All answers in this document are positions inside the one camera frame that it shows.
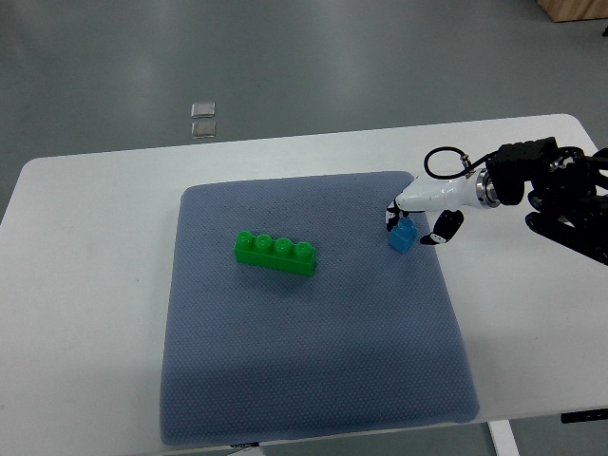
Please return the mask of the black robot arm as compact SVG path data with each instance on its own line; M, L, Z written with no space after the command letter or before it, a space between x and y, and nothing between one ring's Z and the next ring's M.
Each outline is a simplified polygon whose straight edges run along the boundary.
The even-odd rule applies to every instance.
M437 153L459 155L463 170L438 175L429 161ZM438 181L474 178L475 200L485 207L514 206L527 199L534 211L525 223L548 238L599 263L607 263L607 150L587 156L553 137L508 143L477 161L461 149L440 146L427 153L424 170Z

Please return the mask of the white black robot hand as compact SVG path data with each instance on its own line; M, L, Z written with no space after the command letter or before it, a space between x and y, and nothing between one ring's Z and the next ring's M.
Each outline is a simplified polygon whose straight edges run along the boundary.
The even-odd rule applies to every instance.
M413 180L386 210L387 230L392 231L400 219L410 213L441 212L432 231L420 238L423 245L439 245L450 241L464 222L461 206L481 208L484 178L476 172L455 180L418 177Z

